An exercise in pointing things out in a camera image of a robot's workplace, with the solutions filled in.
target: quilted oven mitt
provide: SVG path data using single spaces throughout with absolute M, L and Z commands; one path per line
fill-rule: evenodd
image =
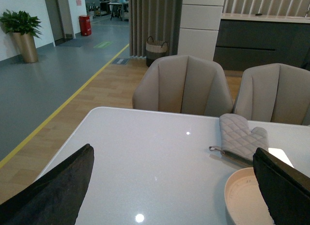
M 256 149 L 268 150 L 267 131 L 255 127 L 250 131 L 248 120 L 236 114 L 224 114 L 219 117 L 221 147 L 210 146 L 210 151 L 220 151 L 226 156 L 245 166 L 253 166 L 253 154 Z

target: green floor marking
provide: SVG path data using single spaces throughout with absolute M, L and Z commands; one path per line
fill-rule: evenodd
M 112 42 L 110 41 L 104 41 L 104 42 L 101 42 L 100 44 L 94 46 L 94 48 L 105 48 L 107 46 L 109 46 Z

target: potted plant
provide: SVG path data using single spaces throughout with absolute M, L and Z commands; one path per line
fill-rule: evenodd
M 38 54 L 35 48 L 33 37 L 38 37 L 41 32 L 38 30 L 41 26 L 41 21 L 37 16 L 31 17 L 25 11 L 17 12 L 3 12 L 0 16 L 0 22 L 4 24 L 5 33 L 12 32 L 16 40 L 19 51 L 26 63 L 33 63 L 38 61 Z

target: chair backrest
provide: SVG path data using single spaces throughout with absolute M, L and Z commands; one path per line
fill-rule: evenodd
M 310 72 L 286 64 L 244 71 L 235 114 L 248 120 L 310 124 Z
M 222 67 L 189 55 L 162 57 L 147 70 L 133 108 L 219 117 L 233 101 Z

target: woven basket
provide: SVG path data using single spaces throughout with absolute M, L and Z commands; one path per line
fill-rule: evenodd
M 166 56 L 167 51 L 167 42 L 154 40 L 152 36 L 149 36 L 146 42 L 146 65 L 150 67 L 154 60 Z

